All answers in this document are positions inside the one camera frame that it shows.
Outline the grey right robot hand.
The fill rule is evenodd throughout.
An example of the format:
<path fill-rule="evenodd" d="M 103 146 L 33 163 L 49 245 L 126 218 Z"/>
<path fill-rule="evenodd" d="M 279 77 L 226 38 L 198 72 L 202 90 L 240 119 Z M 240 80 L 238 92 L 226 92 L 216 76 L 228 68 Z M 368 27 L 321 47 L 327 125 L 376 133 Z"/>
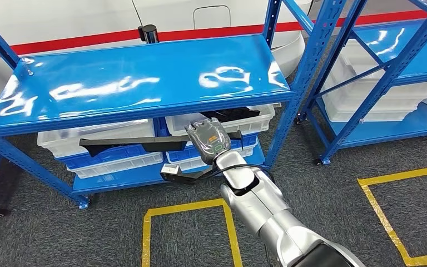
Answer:
<path fill-rule="evenodd" d="M 207 165 L 213 165 L 215 158 L 231 149 L 231 139 L 217 118 L 191 121 L 185 130 Z"/>

